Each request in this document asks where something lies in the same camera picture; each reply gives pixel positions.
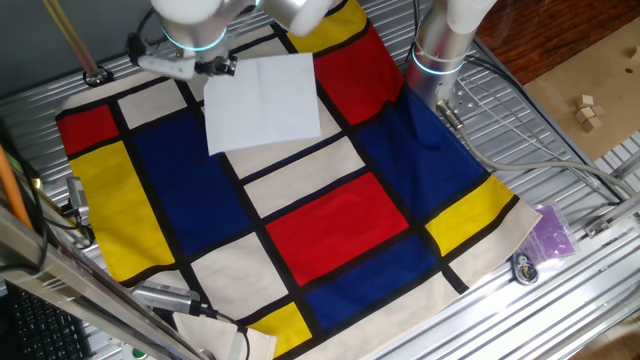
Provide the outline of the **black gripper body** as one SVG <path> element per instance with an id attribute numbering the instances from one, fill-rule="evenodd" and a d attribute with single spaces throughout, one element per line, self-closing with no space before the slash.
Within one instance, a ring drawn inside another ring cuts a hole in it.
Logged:
<path id="1" fill-rule="evenodd" d="M 194 70 L 197 74 L 215 76 L 224 75 L 226 73 L 226 58 L 222 56 L 216 56 L 211 61 L 197 62 Z"/>

